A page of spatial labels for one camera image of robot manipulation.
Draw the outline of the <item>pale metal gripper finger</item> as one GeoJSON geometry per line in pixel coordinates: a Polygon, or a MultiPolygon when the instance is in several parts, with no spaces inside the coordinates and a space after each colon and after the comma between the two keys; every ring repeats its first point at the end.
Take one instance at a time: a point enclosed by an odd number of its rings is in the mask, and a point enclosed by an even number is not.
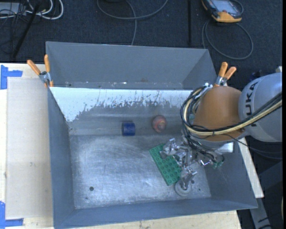
{"type": "Polygon", "coordinates": [[[187,190],[194,182],[194,177],[197,175],[197,171],[193,170],[192,168],[188,168],[184,171],[181,181],[180,181],[180,186],[182,190],[187,190]]]}
{"type": "Polygon", "coordinates": [[[159,151],[161,158],[167,158],[169,156],[178,157],[180,155],[180,144],[175,138],[171,138],[164,146],[162,150],[159,151]]]}

